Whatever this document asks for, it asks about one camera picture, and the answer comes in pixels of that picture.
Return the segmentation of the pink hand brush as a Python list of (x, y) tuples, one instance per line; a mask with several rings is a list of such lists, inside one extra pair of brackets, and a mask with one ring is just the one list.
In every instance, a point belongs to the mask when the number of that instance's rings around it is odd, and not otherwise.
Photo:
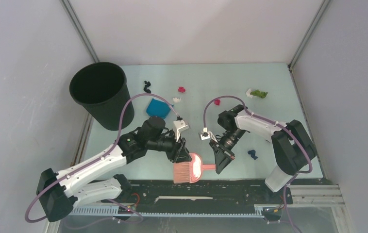
[(205, 164), (196, 153), (190, 153), (190, 162), (173, 164), (173, 183), (196, 183), (206, 170), (216, 170), (215, 164)]

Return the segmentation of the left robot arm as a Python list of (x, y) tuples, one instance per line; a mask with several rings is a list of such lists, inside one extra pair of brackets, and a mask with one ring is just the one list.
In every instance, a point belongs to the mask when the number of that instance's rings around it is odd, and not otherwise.
[(173, 128), (165, 127), (162, 118), (151, 116), (142, 126), (123, 134), (99, 154), (58, 172), (44, 170), (38, 182), (36, 195), (50, 222), (68, 216), (73, 209), (98, 202), (114, 200), (126, 202), (131, 198), (131, 185), (122, 174), (96, 181), (110, 171), (142, 158), (150, 150), (165, 152), (172, 163), (192, 160), (181, 132), (189, 129), (187, 122), (178, 118)]

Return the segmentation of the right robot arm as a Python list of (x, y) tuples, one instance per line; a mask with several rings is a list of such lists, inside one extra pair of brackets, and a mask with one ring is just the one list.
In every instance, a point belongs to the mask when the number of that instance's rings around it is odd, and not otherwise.
[(318, 152), (300, 121), (288, 123), (269, 120), (263, 116), (247, 113), (239, 104), (218, 115), (217, 122), (225, 132), (219, 139), (211, 138), (209, 145), (215, 157), (216, 173), (220, 174), (235, 159), (232, 149), (245, 133), (255, 133), (272, 144), (276, 167), (266, 177), (260, 190), (263, 201), (273, 203), (280, 196), (280, 189), (304, 171), (312, 171), (312, 160)]

